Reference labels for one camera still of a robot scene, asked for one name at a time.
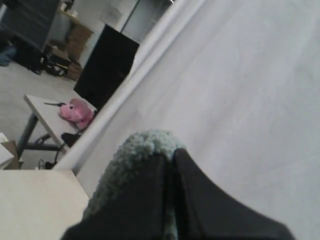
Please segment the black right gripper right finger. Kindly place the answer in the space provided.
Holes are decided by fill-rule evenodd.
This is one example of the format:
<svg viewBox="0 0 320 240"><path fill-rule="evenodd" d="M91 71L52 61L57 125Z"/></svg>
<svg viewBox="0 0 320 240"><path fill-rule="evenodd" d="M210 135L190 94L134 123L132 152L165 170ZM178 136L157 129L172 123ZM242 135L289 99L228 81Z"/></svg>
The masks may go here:
<svg viewBox="0 0 320 240"><path fill-rule="evenodd" d="M237 201L185 149L173 155L173 204L180 240L293 240L283 223Z"/></svg>

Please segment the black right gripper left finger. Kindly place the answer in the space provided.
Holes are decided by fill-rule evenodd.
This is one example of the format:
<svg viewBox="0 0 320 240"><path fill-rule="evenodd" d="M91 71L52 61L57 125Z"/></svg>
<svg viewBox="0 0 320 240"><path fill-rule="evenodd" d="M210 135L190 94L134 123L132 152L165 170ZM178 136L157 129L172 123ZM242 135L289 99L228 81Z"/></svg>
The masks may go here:
<svg viewBox="0 0 320 240"><path fill-rule="evenodd" d="M161 240L165 226L166 157L152 155L137 177L94 215L66 230L64 240Z"/></svg>

